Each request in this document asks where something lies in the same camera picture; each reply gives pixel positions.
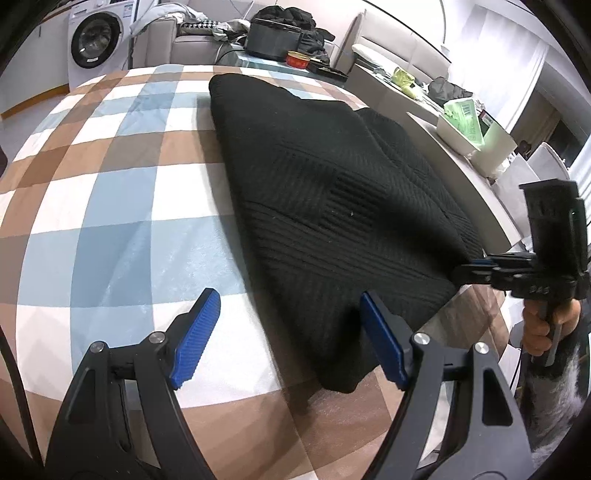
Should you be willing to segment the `person's right hand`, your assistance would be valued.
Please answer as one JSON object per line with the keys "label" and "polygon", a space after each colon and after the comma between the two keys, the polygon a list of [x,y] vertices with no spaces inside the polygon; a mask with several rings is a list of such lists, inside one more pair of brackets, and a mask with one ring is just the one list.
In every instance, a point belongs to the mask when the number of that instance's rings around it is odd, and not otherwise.
{"label": "person's right hand", "polygon": [[[550,324],[545,320],[545,315],[541,313],[544,306],[545,303],[541,301],[524,301],[522,345],[534,357],[542,356],[552,346],[552,340],[549,337]],[[569,304],[563,304],[554,310],[552,322],[562,327],[562,339],[576,329],[580,315],[581,302],[577,299],[573,299]]]}

